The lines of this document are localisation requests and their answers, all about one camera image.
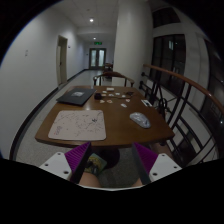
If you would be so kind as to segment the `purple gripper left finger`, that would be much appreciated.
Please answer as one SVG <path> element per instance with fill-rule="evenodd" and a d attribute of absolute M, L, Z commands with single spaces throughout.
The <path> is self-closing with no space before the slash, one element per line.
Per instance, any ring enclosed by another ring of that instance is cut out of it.
<path fill-rule="evenodd" d="M 65 158 L 72 171 L 70 181 L 78 184 L 84 172 L 88 158 L 92 154 L 91 143 L 87 142 L 73 148 L 65 154 Z"/>

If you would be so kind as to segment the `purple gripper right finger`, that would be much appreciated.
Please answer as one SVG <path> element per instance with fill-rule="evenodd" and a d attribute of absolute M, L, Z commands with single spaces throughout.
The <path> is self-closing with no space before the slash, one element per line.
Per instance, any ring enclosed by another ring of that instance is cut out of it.
<path fill-rule="evenodd" d="M 132 154 L 142 184 L 149 184 L 151 182 L 149 173 L 156 162 L 158 155 L 151 149 L 142 146 L 139 143 L 132 144 Z"/>

